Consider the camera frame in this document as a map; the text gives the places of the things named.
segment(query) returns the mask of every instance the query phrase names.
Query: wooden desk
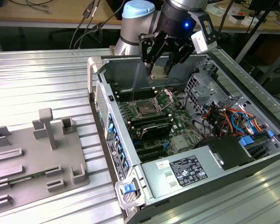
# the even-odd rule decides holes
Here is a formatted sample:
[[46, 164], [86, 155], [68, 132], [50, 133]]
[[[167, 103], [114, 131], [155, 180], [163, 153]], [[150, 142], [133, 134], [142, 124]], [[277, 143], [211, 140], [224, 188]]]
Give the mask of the wooden desk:
[[[24, 0], [15, 0], [20, 3], [24, 3]], [[230, 0], [220, 2], [220, 5], [227, 7]], [[11, 27], [51, 27], [51, 28], [75, 28], [81, 21], [82, 14], [89, 4], [90, 0], [54, 0], [47, 5], [51, 14], [43, 11], [35, 10], [27, 6], [20, 6], [14, 4], [8, 0], [5, 0], [4, 6], [0, 7], [0, 26]], [[249, 14], [249, 10], [242, 5], [233, 4], [234, 6], [241, 7], [242, 12], [245, 15]], [[105, 21], [110, 15], [112, 10], [110, 9], [106, 0], [101, 0], [99, 8], [93, 19], [93, 24]], [[210, 14], [212, 23], [216, 29], [219, 28], [222, 18]], [[254, 41], [260, 34], [280, 34], [280, 25], [274, 22], [274, 18], [268, 17], [268, 21], [261, 24], [258, 31], [251, 38], [251, 41], [247, 44], [247, 48], [243, 51], [243, 55], [252, 46]], [[85, 28], [88, 21], [81, 26]], [[115, 17], [109, 20], [109, 22], [103, 27], [106, 29], [120, 29], [121, 21], [118, 21]], [[226, 33], [245, 33], [247, 27], [241, 24], [234, 24], [226, 18], [224, 23], [223, 32]]]
[[[9, 0], [5, 0], [3, 7], [0, 7], [0, 21], [79, 23], [85, 8], [90, 2], [91, 0], [54, 0], [47, 4], [47, 6], [49, 6], [47, 9], [52, 12], [48, 14], [28, 6], [20, 6]], [[101, 0], [93, 18], [93, 23], [96, 24], [105, 21], [112, 13], [107, 1]], [[120, 25], [121, 21], [113, 17], [109, 20], [108, 24]]]

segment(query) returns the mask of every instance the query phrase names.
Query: circuit board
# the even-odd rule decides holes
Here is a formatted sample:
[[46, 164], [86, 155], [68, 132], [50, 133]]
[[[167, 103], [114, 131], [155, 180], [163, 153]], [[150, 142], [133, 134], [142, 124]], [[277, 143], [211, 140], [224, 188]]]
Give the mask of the circuit board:
[[[201, 133], [203, 133], [203, 130], [199, 132], [192, 124], [191, 119], [182, 106], [181, 99], [178, 99], [174, 94], [170, 94], [170, 98], [163, 90], [159, 90], [159, 93], [154, 98], [117, 102], [137, 154], [142, 162], [191, 150], [202, 139]], [[129, 126], [133, 121], [165, 115], [170, 116], [164, 119], [169, 120], [172, 128], [161, 137], [144, 140], [140, 137], [141, 130], [137, 129], [137, 126]]]

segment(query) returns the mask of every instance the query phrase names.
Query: motherboard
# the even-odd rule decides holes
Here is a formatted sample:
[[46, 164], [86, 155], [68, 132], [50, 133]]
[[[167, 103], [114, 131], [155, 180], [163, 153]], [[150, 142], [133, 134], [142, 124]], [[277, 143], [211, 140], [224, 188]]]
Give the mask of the motherboard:
[[125, 93], [117, 99], [140, 160], [152, 161], [193, 149], [203, 130], [198, 130], [186, 114], [183, 98], [166, 88], [149, 92], [134, 92], [129, 97]]

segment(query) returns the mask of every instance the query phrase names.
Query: motherboard chip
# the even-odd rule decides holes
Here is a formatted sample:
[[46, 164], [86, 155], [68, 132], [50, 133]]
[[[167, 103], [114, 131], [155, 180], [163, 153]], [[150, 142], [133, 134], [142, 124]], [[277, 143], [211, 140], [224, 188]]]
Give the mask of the motherboard chip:
[[187, 141], [182, 135], [174, 136], [172, 141], [178, 151], [189, 147]]
[[137, 110], [142, 115], [156, 113], [156, 109], [151, 102], [137, 102]]

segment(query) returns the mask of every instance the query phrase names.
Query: warning label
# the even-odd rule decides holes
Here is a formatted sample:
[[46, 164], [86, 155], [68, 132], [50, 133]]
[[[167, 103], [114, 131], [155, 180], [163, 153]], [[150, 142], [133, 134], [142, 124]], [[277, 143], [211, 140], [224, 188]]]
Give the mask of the warning label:
[[171, 162], [170, 167], [182, 187], [207, 178], [195, 155]]

